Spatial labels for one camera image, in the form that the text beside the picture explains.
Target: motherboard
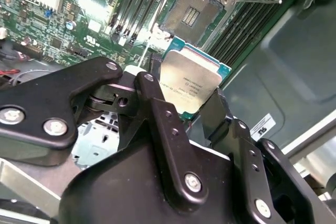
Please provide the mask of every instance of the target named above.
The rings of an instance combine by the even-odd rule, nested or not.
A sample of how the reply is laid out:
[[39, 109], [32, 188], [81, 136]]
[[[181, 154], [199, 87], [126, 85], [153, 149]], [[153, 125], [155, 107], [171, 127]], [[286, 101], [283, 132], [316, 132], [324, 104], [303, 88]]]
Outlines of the motherboard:
[[0, 26], [15, 50], [64, 66], [104, 56], [146, 69], [174, 37], [232, 66], [293, 1], [0, 0]]

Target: silver screw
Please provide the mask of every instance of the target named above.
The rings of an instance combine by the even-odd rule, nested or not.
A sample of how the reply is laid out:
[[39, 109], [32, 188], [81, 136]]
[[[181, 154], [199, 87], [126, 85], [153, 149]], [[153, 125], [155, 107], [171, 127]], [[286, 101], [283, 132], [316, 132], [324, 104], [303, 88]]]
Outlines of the silver screw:
[[270, 147], [272, 150], [275, 149], [275, 146], [271, 142], [267, 142], [268, 147]]
[[184, 180], [190, 191], [193, 191], [194, 193], [201, 191], [201, 181], [194, 174], [187, 173], [184, 177]]
[[243, 122], [239, 121], [239, 125], [240, 125], [240, 127], [242, 127], [243, 129], [246, 129], [246, 125], [245, 125]]
[[109, 69], [112, 69], [112, 70], [116, 70], [116, 69], [117, 69], [116, 64], [114, 64], [113, 62], [109, 62], [109, 63], [107, 63], [106, 66], [107, 66]]
[[256, 199], [255, 201], [256, 207], [259, 213], [265, 218], [271, 218], [271, 210], [269, 210], [268, 205], [261, 199]]
[[229, 0], [222, 0], [222, 4], [227, 5], [229, 3]]
[[145, 78], [149, 81], [154, 81], [154, 78], [150, 74], [145, 74]]
[[67, 132], [68, 126], [60, 119], [50, 119], [44, 123], [43, 129], [50, 136], [62, 136]]
[[0, 111], [0, 123], [14, 125], [23, 121], [25, 114], [17, 108], [5, 108]]

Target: red wire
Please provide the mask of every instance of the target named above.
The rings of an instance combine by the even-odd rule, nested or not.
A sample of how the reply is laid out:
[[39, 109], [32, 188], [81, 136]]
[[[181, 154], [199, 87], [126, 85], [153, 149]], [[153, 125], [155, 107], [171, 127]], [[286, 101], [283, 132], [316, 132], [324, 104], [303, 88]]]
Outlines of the red wire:
[[5, 70], [5, 71], [0, 70], [0, 76], [4, 74], [16, 74], [16, 73], [20, 73], [20, 70], [18, 69]]

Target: gray panel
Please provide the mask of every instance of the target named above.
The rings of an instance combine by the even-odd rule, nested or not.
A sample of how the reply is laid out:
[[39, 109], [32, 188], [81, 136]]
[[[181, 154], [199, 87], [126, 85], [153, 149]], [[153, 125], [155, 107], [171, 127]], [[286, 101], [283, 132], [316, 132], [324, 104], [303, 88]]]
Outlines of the gray panel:
[[291, 8], [225, 83], [250, 129], [271, 114], [276, 125], [263, 137], [281, 148], [336, 108], [335, 17], [336, 1], [308, 15]]

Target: label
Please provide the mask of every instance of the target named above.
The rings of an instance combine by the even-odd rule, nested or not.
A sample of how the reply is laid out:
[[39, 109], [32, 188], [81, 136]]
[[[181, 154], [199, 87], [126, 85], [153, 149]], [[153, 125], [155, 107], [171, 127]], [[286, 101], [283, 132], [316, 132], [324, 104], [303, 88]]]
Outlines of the label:
[[258, 141], [275, 125], [276, 123], [274, 119], [272, 118], [271, 114], [268, 113], [257, 123], [256, 126], [250, 130], [251, 137], [253, 140]]

